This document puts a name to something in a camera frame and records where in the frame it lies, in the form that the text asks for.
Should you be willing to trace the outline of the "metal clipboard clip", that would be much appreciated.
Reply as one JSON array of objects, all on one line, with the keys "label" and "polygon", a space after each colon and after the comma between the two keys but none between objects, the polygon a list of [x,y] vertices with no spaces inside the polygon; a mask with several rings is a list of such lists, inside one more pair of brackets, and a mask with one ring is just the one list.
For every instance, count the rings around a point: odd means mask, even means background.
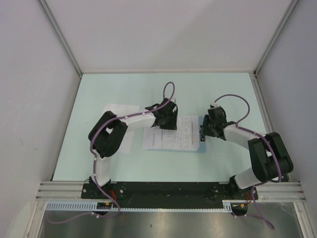
[{"label": "metal clipboard clip", "polygon": [[205,129],[204,129],[204,125],[201,124],[200,125],[200,142],[205,142],[206,141],[206,135],[205,135]]}]

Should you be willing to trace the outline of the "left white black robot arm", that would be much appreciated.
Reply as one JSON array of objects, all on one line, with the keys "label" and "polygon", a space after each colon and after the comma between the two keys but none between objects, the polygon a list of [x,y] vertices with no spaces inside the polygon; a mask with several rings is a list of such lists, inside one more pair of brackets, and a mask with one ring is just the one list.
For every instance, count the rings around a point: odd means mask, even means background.
[{"label": "left white black robot arm", "polygon": [[89,133],[90,150],[94,155],[92,192],[98,198],[109,194],[110,164],[124,136],[140,128],[159,127],[177,130],[178,106],[174,99],[164,98],[160,104],[146,107],[144,112],[118,116],[106,111]]}]

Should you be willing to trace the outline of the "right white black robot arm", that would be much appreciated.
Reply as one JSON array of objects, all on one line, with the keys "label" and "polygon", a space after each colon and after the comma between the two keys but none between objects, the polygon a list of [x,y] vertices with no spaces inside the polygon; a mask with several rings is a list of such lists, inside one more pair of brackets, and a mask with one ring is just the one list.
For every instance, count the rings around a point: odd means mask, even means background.
[{"label": "right white black robot arm", "polygon": [[246,189],[258,184],[281,182],[282,175],[294,169],[279,133],[261,134],[227,121],[225,110],[215,103],[204,116],[200,135],[233,142],[249,151],[251,167],[229,179],[228,192],[234,199],[240,199]]}]

